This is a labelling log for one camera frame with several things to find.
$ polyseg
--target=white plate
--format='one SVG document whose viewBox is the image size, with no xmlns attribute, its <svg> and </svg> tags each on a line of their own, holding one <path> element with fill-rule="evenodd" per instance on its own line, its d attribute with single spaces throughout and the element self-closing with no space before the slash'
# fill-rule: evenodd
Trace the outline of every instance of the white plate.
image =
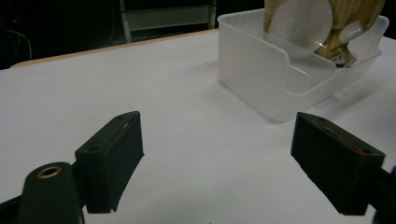
<svg viewBox="0 0 396 224">
<path fill-rule="evenodd" d="M 280 0 L 268 33 L 314 52 L 332 29 L 328 0 Z"/>
</svg>

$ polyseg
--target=dark background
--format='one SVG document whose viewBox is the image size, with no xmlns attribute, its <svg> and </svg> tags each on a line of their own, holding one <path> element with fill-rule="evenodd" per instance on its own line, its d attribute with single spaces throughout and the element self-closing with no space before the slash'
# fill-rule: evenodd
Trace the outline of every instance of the dark background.
<svg viewBox="0 0 396 224">
<path fill-rule="evenodd" d="M 184 7 L 209 0 L 125 0 L 127 10 Z M 217 0 L 216 16 L 263 8 L 264 0 Z M 388 0 L 381 15 L 389 18 L 385 36 L 395 38 Z M 134 33 L 134 41 L 204 30 L 206 24 Z M 0 0 L 0 69 L 88 49 L 123 44 L 119 0 Z"/>
</svg>

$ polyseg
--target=clear plastic bin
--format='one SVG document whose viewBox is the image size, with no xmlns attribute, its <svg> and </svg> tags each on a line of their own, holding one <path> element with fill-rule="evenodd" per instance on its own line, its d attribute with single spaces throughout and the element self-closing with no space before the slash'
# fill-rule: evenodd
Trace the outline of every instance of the clear plastic bin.
<svg viewBox="0 0 396 224">
<path fill-rule="evenodd" d="M 389 25 L 374 26 L 349 43 L 357 61 L 349 68 L 263 32 L 264 9 L 222 15 L 219 79 L 268 119 L 286 121 L 362 77 L 381 54 L 378 43 Z"/>
</svg>

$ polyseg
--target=white table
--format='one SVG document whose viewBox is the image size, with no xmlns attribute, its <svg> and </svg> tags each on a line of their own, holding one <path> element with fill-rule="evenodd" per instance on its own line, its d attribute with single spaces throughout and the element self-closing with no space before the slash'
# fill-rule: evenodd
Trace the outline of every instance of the white table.
<svg viewBox="0 0 396 224">
<path fill-rule="evenodd" d="M 0 202 L 36 167 L 113 117 L 141 113 L 146 156 L 111 215 L 87 223 L 371 223 L 339 215 L 290 155 L 295 119 L 273 123 L 218 80 L 218 32 L 0 71 Z M 396 164 L 396 41 L 349 88 L 307 110 Z"/>
</svg>

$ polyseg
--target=plastic container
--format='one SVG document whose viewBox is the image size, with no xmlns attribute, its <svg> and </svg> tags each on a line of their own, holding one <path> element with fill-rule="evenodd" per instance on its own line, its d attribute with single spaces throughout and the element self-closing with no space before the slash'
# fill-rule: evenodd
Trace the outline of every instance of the plastic container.
<svg viewBox="0 0 396 224">
<path fill-rule="evenodd" d="M 286 121 L 362 77 L 381 54 L 379 40 L 389 25 L 373 27 L 349 42 L 357 61 L 336 68 L 287 41 L 262 31 L 264 9 L 222 15 L 219 21 L 219 79 L 266 118 Z"/>
</svg>

